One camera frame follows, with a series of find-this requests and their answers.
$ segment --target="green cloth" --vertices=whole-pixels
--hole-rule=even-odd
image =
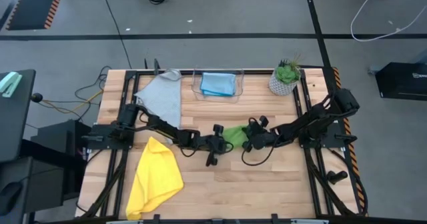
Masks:
[[[243,145],[243,142],[248,140],[248,137],[246,137],[246,134],[242,130],[242,128],[247,127],[246,125],[240,125],[237,127],[231,127],[224,129],[224,132],[222,133],[222,137],[233,144],[234,148],[241,147]]]

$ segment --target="yellow towel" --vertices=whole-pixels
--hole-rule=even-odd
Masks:
[[[126,207],[127,219],[141,219],[141,213],[153,211],[183,186],[181,173],[171,150],[150,137],[133,180]]]

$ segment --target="potted plant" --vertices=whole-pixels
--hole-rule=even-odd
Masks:
[[[268,87],[276,95],[289,95],[296,87],[301,77],[301,71],[298,67],[299,57],[297,56],[293,60],[283,59],[279,66],[274,69]]]

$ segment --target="wooden table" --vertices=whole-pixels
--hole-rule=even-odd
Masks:
[[[314,105],[327,95],[326,82],[320,68],[306,69],[305,72]],[[116,120],[124,75],[125,70],[109,71],[97,120],[99,124]],[[139,89],[152,78],[142,76]],[[274,95],[268,89],[269,78],[269,75],[245,75],[244,92],[237,103],[215,103],[198,101],[191,90],[191,76],[185,76],[181,86],[181,127],[198,129],[202,135],[207,135],[212,133],[216,123],[225,128],[246,125],[249,117],[258,119],[260,115],[269,119],[269,127],[295,120],[297,114],[293,95]],[[298,88],[304,102],[300,84]],[[139,120],[137,122],[137,126],[143,124]],[[135,170],[150,136],[166,143],[164,137],[152,131],[135,134],[135,143],[127,158],[119,215],[121,219],[126,218],[125,209]],[[272,213],[277,213],[279,218],[315,217],[304,152],[298,141],[275,149],[268,161],[257,167],[242,163],[242,149],[221,155],[217,166],[206,167],[207,152],[198,151],[193,157],[187,158],[176,146],[168,147],[175,153],[184,188],[155,211],[143,213],[143,219],[152,219],[154,214],[160,214],[162,219],[269,219]],[[270,148],[246,153],[246,161],[261,161],[269,151]],[[328,150],[323,150],[323,155],[326,171],[348,171],[344,163]],[[110,151],[104,150],[87,166],[79,198],[80,207],[88,209],[103,189],[109,158]],[[322,212],[326,213],[323,191],[320,185],[317,186]],[[358,211],[350,178],[332,185],[332,188],[347,207]],[[113,213],[114,199],[115,189],[109,198],[108,215]],[[76,211],[76,216],[82,214],[82,211]]]

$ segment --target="transparent bin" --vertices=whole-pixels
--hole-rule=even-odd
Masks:
[[[203,73],[229,73],[236,76],[234,85],[235,93],[229,97],[221,96],[212,96],[204,95],[203,91],[200,89],[201,80]],[[200,101],[216,101],[224,103],[236,103],[239,101],[239,96],[243,93],[243,80],[244,80],[244,70],[243,69],[198,69],[193,70],[193,81],[191,82],[191,90],[194,92],[197,100]]]

